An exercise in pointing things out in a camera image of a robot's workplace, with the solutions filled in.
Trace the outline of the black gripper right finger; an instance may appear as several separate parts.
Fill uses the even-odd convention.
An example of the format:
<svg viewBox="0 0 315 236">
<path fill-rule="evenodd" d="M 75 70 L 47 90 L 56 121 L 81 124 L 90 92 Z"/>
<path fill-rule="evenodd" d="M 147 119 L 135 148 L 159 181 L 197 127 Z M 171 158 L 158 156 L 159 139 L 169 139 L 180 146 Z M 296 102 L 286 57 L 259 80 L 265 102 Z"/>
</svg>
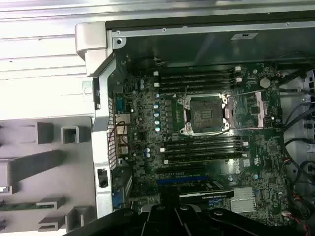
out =
<svg viewBox="0 0 315 236">
<path fill-rule="evenodd" d="M 292 226 L 270 226 L 230 210 L 200 209 L 202 201 L 234 196 L 232 189 L 185 193 L 169 187 L 169 211 L 187 236 L 300 236 Z"/>
</svg>

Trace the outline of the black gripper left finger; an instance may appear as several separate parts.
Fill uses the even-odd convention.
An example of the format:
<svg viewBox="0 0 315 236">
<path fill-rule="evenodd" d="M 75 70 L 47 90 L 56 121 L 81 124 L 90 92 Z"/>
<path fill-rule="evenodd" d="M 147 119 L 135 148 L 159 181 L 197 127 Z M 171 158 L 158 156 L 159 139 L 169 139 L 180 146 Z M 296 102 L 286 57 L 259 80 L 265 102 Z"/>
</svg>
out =
<svg viewBox="0 0 315 236">
<path fill-rule="evenodd" d="M 146 205 L 139 214 L 123 208 L 76 229 L 68 236 L 161 236 L 172 225 L 174 210 L 180 206 L 179 190 L 163 186 L 160 203 Z"/>
</svg>

